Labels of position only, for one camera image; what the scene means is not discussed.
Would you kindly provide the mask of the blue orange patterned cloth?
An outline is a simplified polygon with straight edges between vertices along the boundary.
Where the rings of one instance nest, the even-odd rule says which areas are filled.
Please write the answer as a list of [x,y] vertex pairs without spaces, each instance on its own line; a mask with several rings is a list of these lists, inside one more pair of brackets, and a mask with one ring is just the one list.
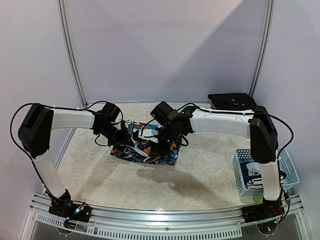
[[155,124],[144,124],[126,120],[125,129],[128,133],[129,143],[113,146],[110,155],[132,163],[151,164],[151,165],[169,165],[174,166],[178,159],[181,148],[182,137],[169,143],[168,151],[161,155],[156,153],[156,145],[152,139],[141,139],[141,134],[147,134],[148,137],[159,132],[162,127]]

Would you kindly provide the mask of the black garment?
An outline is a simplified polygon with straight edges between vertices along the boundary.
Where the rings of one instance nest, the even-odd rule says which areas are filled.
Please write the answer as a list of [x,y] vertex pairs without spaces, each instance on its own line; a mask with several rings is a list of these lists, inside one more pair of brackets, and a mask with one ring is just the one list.
[[247,93],[209,94],[207,98],[216,110],[243,111],[257,107],[255,100]]

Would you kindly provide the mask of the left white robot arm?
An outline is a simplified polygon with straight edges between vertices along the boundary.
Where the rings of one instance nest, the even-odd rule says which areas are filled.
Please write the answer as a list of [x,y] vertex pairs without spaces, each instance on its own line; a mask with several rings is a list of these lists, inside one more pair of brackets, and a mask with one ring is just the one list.
[[30,156],[33,167],[51,199],[55,209],[63,216],[74,213],[74,205],[61,198],[67,189],[60,180],[49,153],[51,135],[60,129],[87,129],[107,139],[108,146],[125,144],[129,137],[119,107],[107,102],[101,110],[75,109],[30,103],[29,110],[18,129],[22,149]]

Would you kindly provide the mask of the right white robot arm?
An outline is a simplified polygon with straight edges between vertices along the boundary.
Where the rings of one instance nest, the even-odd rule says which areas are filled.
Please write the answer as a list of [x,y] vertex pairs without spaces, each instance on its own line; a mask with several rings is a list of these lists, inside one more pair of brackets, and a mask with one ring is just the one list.
[[250,154],[261,170],[263,199],[258,213],[269,218],[278,210],[281,196],[278,133],[264,107],[248,110],[218,110],[186,106],[181,111],[161,102],[151,116],[160,124],[159,130],[145,126],[138,132],[142,140],[155,143],[152,151],[160,156],[169,150],[169,144],[180,136],[191,133],[214,132],[240,136],[250,140]]

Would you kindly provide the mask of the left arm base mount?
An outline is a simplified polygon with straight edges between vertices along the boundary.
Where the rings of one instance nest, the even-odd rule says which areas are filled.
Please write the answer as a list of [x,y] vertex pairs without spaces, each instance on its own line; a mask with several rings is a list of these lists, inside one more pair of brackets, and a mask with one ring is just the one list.
[[51,197],[51,204],[48,212],[52,215],[88,223],[91,218],[92,208],[85,202],[59,199]]

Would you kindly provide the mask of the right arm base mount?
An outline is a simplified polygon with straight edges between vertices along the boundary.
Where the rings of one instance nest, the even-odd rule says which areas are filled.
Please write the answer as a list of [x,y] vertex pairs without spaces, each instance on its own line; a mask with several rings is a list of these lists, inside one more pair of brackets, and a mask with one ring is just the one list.
[[285,209],[281,203],[260,203],[256,205],[244,206],[241,208],[241,216],[245,223],[258,222],[274,219],[285,214]]

